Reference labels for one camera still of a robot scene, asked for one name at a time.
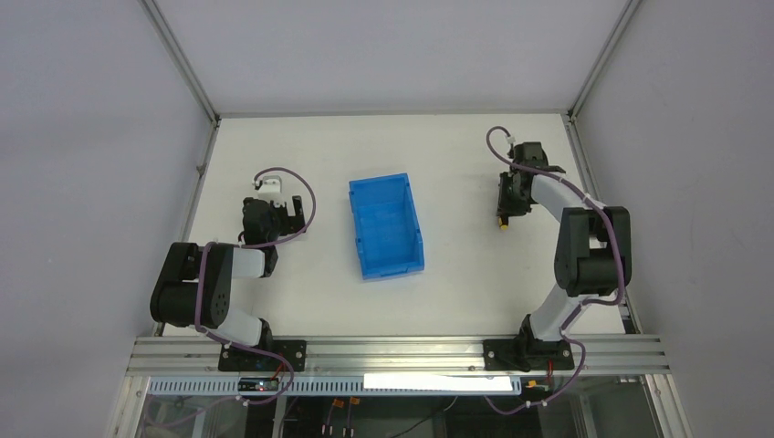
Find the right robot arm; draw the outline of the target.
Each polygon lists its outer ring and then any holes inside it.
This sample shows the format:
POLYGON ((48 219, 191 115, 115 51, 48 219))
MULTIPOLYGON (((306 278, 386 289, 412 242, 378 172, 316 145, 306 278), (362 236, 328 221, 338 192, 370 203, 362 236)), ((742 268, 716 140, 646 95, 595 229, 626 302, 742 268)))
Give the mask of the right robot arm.
POLYGON ((559 223, 553 258, 555 286, 540 307, 526 315, 512 340, 490 339, 484 349, 491 369, 545 370, 574 366, 570 328, 592 303, 604 303, 631 279, 631 218, 620 206, 606 206, 565 178, 549 163, 539 142, 511 143, 510 168, 499 175, 497 219, 512 218, 535 205, 559 223))

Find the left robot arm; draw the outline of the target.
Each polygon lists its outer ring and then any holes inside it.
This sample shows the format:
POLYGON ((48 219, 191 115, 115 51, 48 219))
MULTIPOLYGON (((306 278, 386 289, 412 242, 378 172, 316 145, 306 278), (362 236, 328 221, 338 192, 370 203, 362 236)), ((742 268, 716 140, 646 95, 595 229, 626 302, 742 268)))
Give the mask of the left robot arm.
POLYGON ((231 305, 235 279, 268 278, 278 261, 277 242, 306 225, 303 201, 247 197, 242 208, 242 240, 236 244, 171 244, 152 291, 150 312, 158 323, 202 329, 226 343, 272 351, 269 323, 231 305))

